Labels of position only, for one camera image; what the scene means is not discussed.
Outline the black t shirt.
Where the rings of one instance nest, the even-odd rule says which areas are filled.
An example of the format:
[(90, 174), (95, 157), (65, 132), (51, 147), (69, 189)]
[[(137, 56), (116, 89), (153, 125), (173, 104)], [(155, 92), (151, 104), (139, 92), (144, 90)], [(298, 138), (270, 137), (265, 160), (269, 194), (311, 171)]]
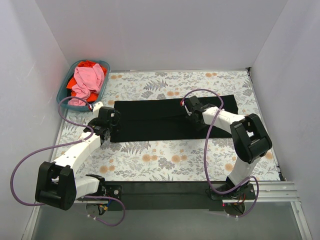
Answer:
[(116, 101), (120, 112), (119, 131), (110, 135), (112, 143), (205, 139), (209, 126), (197, 130), (180, 106), (180, 98)]

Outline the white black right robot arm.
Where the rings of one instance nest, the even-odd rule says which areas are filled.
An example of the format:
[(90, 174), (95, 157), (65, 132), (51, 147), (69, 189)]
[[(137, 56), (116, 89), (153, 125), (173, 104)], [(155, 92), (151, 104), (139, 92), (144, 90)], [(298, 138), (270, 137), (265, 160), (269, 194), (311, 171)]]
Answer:
[[(202, 104), (196, 96), (183, 98), (180, 105), (197, 127), (209, 126), (204, 144), (204, 173), (209, 188), (214, 195), (229, 196), (237, 199), (245, 192), (252, 178), (252, 172), (259, 160), (272, 148), (272, 141), (256, 114), (238, 115), (224, 110), (221, 106)], [(226, 183), (215, 188), (209, 177), (207, 165), (208, 142), (213, 127), (229, 134), (237, 158), (233, 170), (226, 178)]]

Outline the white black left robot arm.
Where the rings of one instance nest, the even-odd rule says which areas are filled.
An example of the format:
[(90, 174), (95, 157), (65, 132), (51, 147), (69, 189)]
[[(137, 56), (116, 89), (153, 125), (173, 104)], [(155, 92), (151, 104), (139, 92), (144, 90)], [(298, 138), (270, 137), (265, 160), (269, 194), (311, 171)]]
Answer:
[(89, 195), (101, 200), (106, 196), (104, 177), (96, 174), (75, 177), (85, 160), (120, 129), (121, 113), (118, 110), (102, 106), (94, 111), (94, 115), (83, 128), (78, 143), (52, 163), (40, 165), (35, 190), (37, 202), (68, 210), (76, 199)]

